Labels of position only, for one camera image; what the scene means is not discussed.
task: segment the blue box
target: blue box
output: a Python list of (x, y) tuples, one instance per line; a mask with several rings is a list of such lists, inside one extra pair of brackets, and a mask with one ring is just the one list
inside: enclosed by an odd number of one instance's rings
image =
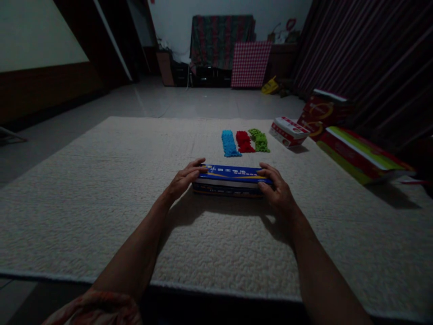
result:
[(258, 199), (263, 197), (258, 188), (259, 182), (273, 185), (270, 179), (257, 175), (261, 168), (208, 164), (202, 166), (206, 166), (209, 171), (200, 174), (193, 183), (195, 193)]

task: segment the floor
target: floor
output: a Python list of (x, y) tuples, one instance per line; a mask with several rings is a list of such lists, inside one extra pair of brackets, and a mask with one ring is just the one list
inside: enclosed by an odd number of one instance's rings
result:
[[(0, 188), (109, 116), (297, 119), (303, 107), (304, 102), (295, 96), (280, 98), (259, 90), (230, 88), (164, 87), (159, 77), (148, 78), (21, 131), (19, 134), (29, 139), (26, 143), (0, 146)], [(29, 311), (33, 314), (31, 323), (39, 324), (86, 288), (0, 278), (0, 325), (22, 324)]]

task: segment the white carpet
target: white carpet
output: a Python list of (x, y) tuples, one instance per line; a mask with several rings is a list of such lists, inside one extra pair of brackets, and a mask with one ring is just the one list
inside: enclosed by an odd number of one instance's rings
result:
[[(433, 204), (420, 186), (396, 209), (316, 144), (225, 158), (222, 130), (271, 121), (110, 117), (0, 191), (4, 274), (93, 281), (175, 173), (208, 163), (281, 171), (319, 240), (373, 314), (422, 320), (431, 307)], [(290, 248), (263, 200), (188, 192), (172, 209), (152, 283), (244, 297), (300, 300)]]

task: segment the blue foam block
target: blue foam block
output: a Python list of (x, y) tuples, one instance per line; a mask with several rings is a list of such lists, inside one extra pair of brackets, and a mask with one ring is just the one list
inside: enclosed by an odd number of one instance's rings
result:
[(224, 130), (221, 138), (224, 147), (224, 157), (242, 157), (242, 154), (236, 150), (235, 139), (233, 138), (232, 131)]

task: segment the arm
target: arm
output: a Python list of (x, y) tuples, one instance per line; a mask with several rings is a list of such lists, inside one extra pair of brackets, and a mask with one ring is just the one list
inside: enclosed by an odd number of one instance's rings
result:
[(93, 289), (126, 293), (135, 301), (140, 300), (152, 277), (158, 242), (167, 213), (199, 173), (207, 172), (207, 168), (200, 167), (204, 161), (205, 158), (197, 159), (177, 173), (147, 216), (96, 279)]
[(315, 324), (372, 324), (370, 317), (328, 256), (280, 173), (265, 163), (258, 174), (270, 178), (275, 190), (259, 183), (277, 217), (289, 225), (299, 269), (305, 308)]

